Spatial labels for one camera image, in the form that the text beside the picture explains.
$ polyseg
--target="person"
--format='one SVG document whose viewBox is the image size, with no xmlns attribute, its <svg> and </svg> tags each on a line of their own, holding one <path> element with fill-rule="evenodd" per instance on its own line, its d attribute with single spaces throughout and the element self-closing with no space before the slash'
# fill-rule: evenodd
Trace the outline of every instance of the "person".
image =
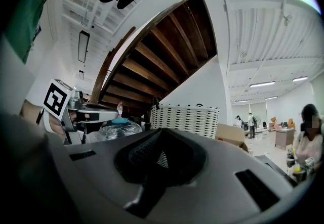
<svg viewBox="0 0 324 224">
<path fill-rule="evenodd" d="M 253 122 L 253 115 L 252 115 L 252 113 L 249 113 L 248 126 L 250 128 L 250 136 L 249 136 L 249 139 L 252 139 L 252 138 L 255 137 L 255 129 L 254 129 L 254 122 Z"/>
<path fill-rule="evenodd" d="M 236 119 L 237 119 L 237 123 L 235 124 L 235 126 L 239 127 L 239 128 L 242 128 L 242 120 L 241 120 L 240 116 L 238 115 L 236 117 Z"/>
<path fill-rule="evenodd" d="M 19 93 L 19 97 L 0 105 L 0 111 L 10 114 L 20 114 L 30 122 L 36 122 L 41 107 L 35 106 L 25 100 L 33 83 L 33 76 L 25 69 L 32 42 L 36 36 L 38 21 L 43 11 L 44 0 L 19 0 L 13 10 L 11 18 L 6 21 L 4 32 L 0 40 L 0 86 L 5 86 L 0 92 L 0 97 L 11 97 Z M 71 120 L 76 119 L 76 114 L 71 112 Z M 49 123 L 52 131 L 64 134 L 60 122 L 50 115 Z"/>
<path fill-rule="evenodd" d="M 316 170 L 320 165 L 322 157 L 322 120 L 313 104 L 308 104 L 303 108 L 302 119 L 301 132 L 293 141 L 296 163 L 304 165 L 305 160 L 312 157 L 314 160 L 314 169 Z"/>
</svg>

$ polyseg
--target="wooden staircase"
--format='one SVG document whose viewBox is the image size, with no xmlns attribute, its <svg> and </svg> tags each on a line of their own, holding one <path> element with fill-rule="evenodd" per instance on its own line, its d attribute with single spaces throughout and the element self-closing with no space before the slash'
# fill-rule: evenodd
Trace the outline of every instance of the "wooden staircase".
<svg viewBox="0 0 324 224">
<path fill-rule="evenodd" d="M 134 39 L 103 88 L 103 80 L 97 79 L 92 102 L 115 109 L 122 101 L 124 116 L 141 117 L 153 97 L 166 97 L 216 54 L 204 1 L 184 0 L 158 15 Z M 98 78 L 106 75 L 108 64 L 109 59 Z"/>
</svg>

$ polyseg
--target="woven basket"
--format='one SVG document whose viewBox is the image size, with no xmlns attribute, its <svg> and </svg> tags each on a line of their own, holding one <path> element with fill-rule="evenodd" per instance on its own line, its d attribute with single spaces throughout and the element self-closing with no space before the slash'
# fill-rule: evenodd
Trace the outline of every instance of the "woven basket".
<svg viewBox="0 0 324 224">
<path fill-rule="evenodd" d="M 151 110 L 151 129 L 174 128 L 207 138 L 216 136 L 219 108 L 159 104 Z"/>
</svg>

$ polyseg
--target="woman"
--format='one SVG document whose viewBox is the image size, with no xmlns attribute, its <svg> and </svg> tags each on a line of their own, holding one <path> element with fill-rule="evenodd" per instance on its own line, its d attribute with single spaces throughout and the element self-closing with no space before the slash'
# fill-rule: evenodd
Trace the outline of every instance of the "woman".
<svg viewBox="0 0 324 224">
<path fill-rule="evenodd" d="M 316 169 L 319 166 L 322 155 L 322 120 L 313 104 L 308 104 L 303 108 L 302 118 L 301 132 L 293 142 L 297 163 L 304 165 L 305 160 L 312 157 L 314 160 L 314 168 Z"/>
<path fill-rule="evenodd" d="M 236 117 L 236 119 L 237 119 L 237 123 L 234 126 L 242 128 L 242 120 L 241 120 L 240 116 L 238 115 Z"/>
</svg>

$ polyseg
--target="white ceiling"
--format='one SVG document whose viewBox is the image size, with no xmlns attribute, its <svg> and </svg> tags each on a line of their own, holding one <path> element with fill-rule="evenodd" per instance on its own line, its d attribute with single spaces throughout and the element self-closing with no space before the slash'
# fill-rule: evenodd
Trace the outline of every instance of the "white ceiling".
<svg viewBox="0 0 324 224">
<path fill-rule="evenodd" d="M 140 1 L 124 10 L 118 10 L 114 2 L 64 1 L 63 18 L 69 22 L 75 72 L 83 70 L 87 78 L 87 84 L 80 87 L 91 91 L 102 62 L 113 49 L 111 41 Z M 324 69 L 323 25 L 313 8 L 297 0 L 225 0 L 224 9 L 229 19 L 227 77 L 231 101 L 255 103 L 280 96 L 300 84 L 293 83 L 293 78 L 312 78 Z M 284 17 L 290 18 L 286 25 Z M 82 29 L 91 36 L 85 64 L 77 59 Z M 252 83 L 271 80 L 276 84 L 249 88 Z"/>
</svg>

